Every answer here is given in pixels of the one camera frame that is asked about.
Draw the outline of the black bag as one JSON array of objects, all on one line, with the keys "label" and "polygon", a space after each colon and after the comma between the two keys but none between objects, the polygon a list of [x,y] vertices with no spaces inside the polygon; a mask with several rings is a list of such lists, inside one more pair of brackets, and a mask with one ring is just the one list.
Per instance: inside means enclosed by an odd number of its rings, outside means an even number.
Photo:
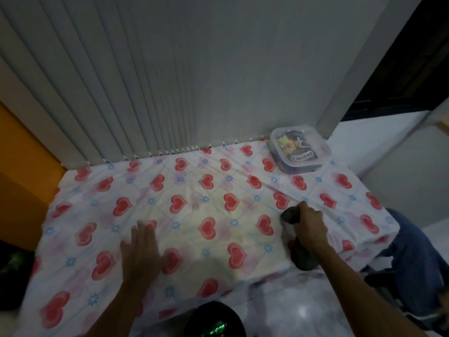
[{"label": "black bag", "polygon": [[34,260],[33,251],[0,240],[0,312],[21,306]]}]

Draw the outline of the person's right hand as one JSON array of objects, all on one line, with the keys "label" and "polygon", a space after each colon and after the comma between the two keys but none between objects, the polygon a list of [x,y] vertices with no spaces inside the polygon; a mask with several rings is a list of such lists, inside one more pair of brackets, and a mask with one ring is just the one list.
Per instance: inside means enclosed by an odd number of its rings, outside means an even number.
[{"label": "person's right hand", "polygon": [[296,207],[300,212],[300,220],[293,224],[299,242],[314,256],[329,247],[327,228],[323,222],[323,213],[310,207],[306,201]]}]

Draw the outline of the dark packet with yellow print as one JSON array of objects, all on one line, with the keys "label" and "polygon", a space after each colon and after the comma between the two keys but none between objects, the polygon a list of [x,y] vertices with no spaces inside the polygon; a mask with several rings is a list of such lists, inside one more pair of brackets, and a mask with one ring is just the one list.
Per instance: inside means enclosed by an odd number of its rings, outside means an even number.
[{"label": "dark packet with yellow print", "polygon": [[277,138],[282,155],[290,162],[299,163],[309,160],[317,160],[317,153],[306,141],[304,132],[289,130]]}]

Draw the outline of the clear plastic lidded container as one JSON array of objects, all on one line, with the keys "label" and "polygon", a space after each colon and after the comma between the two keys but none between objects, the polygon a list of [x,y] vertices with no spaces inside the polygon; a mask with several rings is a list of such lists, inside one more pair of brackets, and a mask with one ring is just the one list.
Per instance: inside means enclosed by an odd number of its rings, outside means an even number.
[{"label": "clear plastic lidded container", "polygon": [[[304,132],[306,141],[311,148],[317,153],[317,160],[309,160],[305,162],[293,163],[288,161],[280,151],[277,138],[289,130],[299,130]],[[274,158],[274,162],[285,174],[299,174],[319,170],[325,163],[328,163],[332,157],[332,152],[326,140],[317,132],[317,130],[309,125],[299,125],[284,128],[276,128],[272,130],[270,139],[267,143],[268,149]]]}]

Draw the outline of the dark grey handheld device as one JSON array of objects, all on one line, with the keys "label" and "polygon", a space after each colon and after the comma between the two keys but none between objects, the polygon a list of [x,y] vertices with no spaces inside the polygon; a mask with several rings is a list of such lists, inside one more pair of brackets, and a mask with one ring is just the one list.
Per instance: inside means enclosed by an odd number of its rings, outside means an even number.
[{"label": "dark grey handheld device", "polygon": [[[298,207],[289,207],[280,215],[282,224],[294,226],[300,221],[300,209]],[[292,228],[286,228],[289,236],[287,246],[290,251],[290,259],[293,264],[301,271],[312,271],[317,269],[319,263],[317,259],[300,243],[296,233]]]}]

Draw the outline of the dark window frame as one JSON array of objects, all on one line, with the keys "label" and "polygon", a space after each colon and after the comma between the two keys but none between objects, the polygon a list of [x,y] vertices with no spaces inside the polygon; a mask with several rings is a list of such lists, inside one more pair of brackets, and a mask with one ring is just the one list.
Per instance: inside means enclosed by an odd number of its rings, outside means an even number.
[{"label": "dark window frame", "polygon": [[449,97],[449,0],[422,0],[342,122],[433,111]]}]

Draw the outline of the person's left forearm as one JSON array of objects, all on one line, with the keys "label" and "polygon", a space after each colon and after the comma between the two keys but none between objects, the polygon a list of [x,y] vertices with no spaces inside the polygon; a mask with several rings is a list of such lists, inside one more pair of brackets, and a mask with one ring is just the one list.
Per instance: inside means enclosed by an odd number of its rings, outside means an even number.
[{"label": "person's left forearm", "polygon": [[124,281],[84,337],[128,337],[149,283]]}]

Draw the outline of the person's left hand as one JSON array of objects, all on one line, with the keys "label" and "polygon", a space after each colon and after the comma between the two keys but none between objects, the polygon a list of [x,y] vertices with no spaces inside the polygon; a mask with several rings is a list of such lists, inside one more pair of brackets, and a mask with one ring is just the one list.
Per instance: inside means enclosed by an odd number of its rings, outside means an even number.
[{"label": "person's left hand", "polygon": [[121,254],[123,282],[153,283],[165,265],[166,259],[158,254]]}]

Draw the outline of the grey-white vertical blinds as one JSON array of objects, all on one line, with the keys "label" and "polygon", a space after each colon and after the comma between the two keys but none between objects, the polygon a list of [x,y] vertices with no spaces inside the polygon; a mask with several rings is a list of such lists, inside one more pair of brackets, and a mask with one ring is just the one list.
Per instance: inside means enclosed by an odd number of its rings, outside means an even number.
[{"label": "grey-white vertical blinds", "polygon": [[63,166],[315,126],[390,0],[0,0],[0,99]]}]

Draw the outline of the white heart-print cloth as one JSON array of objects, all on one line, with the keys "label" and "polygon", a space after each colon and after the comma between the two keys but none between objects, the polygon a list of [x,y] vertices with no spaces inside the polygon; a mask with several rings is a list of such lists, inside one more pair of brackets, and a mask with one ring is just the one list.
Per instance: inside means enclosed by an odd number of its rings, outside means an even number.
[{"label": "white heart-print cloth", "polygon": [[163,271],[133,326],[143,328],[212,300],[242,302],[248,287],[301,272],[281,214],[301,201],[323,213],[329,244],[360,271],[399,225],[334,157],[287,175],[270,141],[69,170],[43,223],[14,337],[81,337],[122,282],[120,242],[143,220],[154,228]]}]

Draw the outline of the black round device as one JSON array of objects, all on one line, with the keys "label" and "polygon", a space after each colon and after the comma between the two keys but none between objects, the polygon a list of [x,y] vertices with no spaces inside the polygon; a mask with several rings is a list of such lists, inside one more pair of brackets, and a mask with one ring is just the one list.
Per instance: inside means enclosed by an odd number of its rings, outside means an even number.
[{"label": "black round device", "polygon": [[193,311],[183,337],[246,337],[246,331],[233,309],[219,301],[211,301]]}]

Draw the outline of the blue denim jeans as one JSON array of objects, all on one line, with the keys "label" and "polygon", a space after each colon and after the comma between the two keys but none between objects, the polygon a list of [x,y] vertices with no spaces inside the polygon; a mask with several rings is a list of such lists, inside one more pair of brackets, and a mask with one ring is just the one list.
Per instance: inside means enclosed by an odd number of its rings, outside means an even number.
[{"label": "blue denim jeans", "polygon": [[445,330],[439,295],[449,294],[449,264],[424,232],[405,215],[387,208],[399,224],[399,233],[380,256],[391,257],[391,268],[399,300],[409,318],[427,329]]}]

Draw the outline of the person's right forearm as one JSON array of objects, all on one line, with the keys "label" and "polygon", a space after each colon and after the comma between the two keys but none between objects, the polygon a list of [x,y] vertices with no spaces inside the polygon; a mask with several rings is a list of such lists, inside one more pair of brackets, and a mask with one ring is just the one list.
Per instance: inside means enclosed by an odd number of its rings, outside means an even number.
[{"label": "person's right forearm", "polygon": [[325,272],[355,337],[428,337],[393,308],[324,240],[306,241]]}]

